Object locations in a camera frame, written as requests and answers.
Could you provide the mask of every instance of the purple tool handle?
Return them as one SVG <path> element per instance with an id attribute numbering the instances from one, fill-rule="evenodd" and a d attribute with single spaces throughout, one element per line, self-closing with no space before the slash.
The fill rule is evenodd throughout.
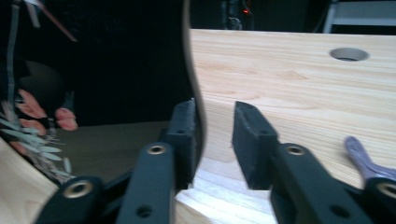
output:
<path id="1" fill-rule="evenodd" d="M 358 167 L 365 182 L 373 177 L 385 177 L 396 180 L 396 170 L 374 164 L 357 138 L 349 136 L 345 140 L 345 147 L 350 159 Z"/>

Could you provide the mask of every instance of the light wood surface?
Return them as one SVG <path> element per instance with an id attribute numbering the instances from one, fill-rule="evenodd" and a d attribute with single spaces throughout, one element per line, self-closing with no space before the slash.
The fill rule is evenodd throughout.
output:
<path id="1" fill-rule="evenodd" d="M 281 142 L 310 148 L 353 186 L 361 177 L 343 148 L 349 135 L 396 168 L 396 36 L 192 30 L 191 43 L 208 136 L 193 188 L 177 195 L 177 223 L 276 223 L 269 193 L 247 189 L 233 154 L 235 100 L 257 106 Z M 344 47 L 370 57 L 329 56 Z M 3 142 L 0 155 L 0 223 L 30 223 L 55 187 Z"/>

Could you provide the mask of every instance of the wooden board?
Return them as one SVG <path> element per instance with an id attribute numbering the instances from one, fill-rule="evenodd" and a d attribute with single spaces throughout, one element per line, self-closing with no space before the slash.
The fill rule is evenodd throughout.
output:
<path id="1" fill-rule="evenodd" d="M 282 142 L 310 148 L 335 178 L 353 186 L 361 186 L 361 177 L 342 145 L 348 135 L 363 142 L 374 162 L 396 168 L 396 36 L 192 30 L 191 41 L 208 137 L 193 188 L 177 195 L 177 223 L 276 223 L 269 193 L 247 189 L 233 154 L 235 100 L 257 106 Z M 345 47 L 370 57 L 329 56 Z M 0 223 L 29 223 L 54 187 L 0 148 Z"/>

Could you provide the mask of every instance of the round hole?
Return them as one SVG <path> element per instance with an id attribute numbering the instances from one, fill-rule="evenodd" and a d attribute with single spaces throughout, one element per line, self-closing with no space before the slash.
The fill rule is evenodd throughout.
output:
<path id="1" fill-rule="evenodd" d="M 159 155 L 165 152 L 165 148 L 161 146 L 150 147 L 148 153 L 152 155 Z"/>
<path id="2" fill-rule="evenodd" d="M 286 150 L 295 156 L 301 156 L 304 155 L 304 150 L 300 147 L 287 147 Z"/>
<path id="3" fill-rule="evenodd" d="M 388 183 L 380 183 L 377 184 L 376 187 L 381 191 L 383 194 L 396 199 L 396 186 L 393 184 Z"/>
<path id="4" fill-rule="evenodd" d="M 87 195 L 93 189 L 91 182 L 87 180 L 80 180 L 64 190 L 64 197 L 66 198 L 79 198 Z"/>
<path id="5" fill-rule="evenodd" d="M 152 209 L 148 205 L 142 205 L 136 210 L 136 214 L 142 218 L 150 217 L 151 213 L 152 213 Z"/>
<path id="6" fill-rule="evenodd" d="M 332 212 L 339 217 L 343 217 L 343 218 L 350 217 L 349 212 L 342 206 L 332 205 L 332 206 L 330 206 L 330 210 L 332 210 Z"/>
<path id="7" fill-rule="evenodd" d="M 362 49 L 341 48 L 330 51 L 330 56 L 345 62 L 358 62 L 368 59 L 369 53 Z"/>

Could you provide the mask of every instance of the metal grommet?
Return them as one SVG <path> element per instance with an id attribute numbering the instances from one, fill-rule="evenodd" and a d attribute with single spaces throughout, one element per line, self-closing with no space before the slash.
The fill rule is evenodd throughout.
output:
<path id="1" fill-rule="evenodd" d="M 302 156 L 305 154 L 305 151 L 300 147 L 286 147 L 286 150 L 295 156 Z"/>
<path id="2" fill-rule="evenodd" d="M 89 194 L 93 189 L 93 184 L 87 180 L 80 180 L 69 187 L 64 191 L 65 198 L 79 198 Z"/>
<path id="3" fill-rule="evenodd" d="M 166 151 L 165 147 L 162 146 L 154 146 L 154 147 L 150 147 L 148 149 L 148 154 L 151 155 L 159 155 L 159 154 L 163 154 Z"/>
<path id="4" fill-rule="evenodd" d="M 379 183 L 376 185 L 376 187 L 381 193 L 396 199 L 396 185 L 389 183 Z"/>

